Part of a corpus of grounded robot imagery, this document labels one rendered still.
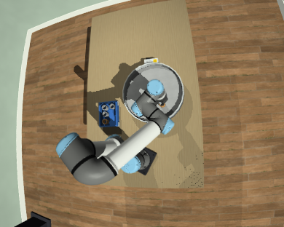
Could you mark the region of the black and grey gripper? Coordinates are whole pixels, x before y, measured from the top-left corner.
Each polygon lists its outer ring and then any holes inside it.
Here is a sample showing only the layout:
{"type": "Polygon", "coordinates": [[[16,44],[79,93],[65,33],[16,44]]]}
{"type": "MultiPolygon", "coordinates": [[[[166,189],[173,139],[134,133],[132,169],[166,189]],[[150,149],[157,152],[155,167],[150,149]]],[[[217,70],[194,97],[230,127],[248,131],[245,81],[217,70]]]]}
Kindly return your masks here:
{"type": "Polygon", "coordinates": [[[155,105],[157,105],[158,103],[161,105],[162,103],[165,104],[167,102],[168,98],[166,96],[166,94],[163,95],[163,97],[159,98],[156,100],[156,102],[154,103],[155,105]]]}

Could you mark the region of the blue crate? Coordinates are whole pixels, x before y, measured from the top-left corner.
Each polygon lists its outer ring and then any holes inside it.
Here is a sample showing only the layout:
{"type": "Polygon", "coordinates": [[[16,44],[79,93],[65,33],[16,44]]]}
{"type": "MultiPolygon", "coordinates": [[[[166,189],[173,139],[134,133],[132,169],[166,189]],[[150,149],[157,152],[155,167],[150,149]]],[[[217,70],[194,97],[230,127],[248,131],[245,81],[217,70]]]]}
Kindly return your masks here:
{"type": "Polygon", "coordinates": [[[120,127],[119,125],[119,102],[117,100],[115,101],[108,101],[108,102],[101,102],[99,103],[99,127],[120,127]],[[114,104],[116,102],[116,109],[110,109],[110,105],[114,104]],[[102,109],[103,105],[107,105],[109,109],[105,112],[109,113],[108,117],[103,116],[104,110],[102,109]],[[108,124],[103,124],[103,119],[108,119],[108,124]],[[117,125],[116,125],[117,124],[117,125]]]}

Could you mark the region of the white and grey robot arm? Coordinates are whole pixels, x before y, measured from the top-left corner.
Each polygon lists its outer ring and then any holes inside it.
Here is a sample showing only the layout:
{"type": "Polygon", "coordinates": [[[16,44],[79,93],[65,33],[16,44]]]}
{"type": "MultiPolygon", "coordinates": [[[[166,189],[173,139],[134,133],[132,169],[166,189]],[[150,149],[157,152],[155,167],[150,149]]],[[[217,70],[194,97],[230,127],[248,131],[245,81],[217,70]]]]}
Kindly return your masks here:
{"type": "Polygon", "coordinates": [[[166,135],[174,126],[170,117],[154,104],[165,94],[163,90],[161,81],[149,81],[145,91],[131,106],[136,115],[145,116],[149,122],[124,142],[116,134],[105,141],[92,142],[80,138],[76,132],[60,140],[56,152],[77,181],[85,185],[99,185],[117,176],[120,169],[134,173],[149,165],[150,156],[144,148],[160,133],[166,135]]]}

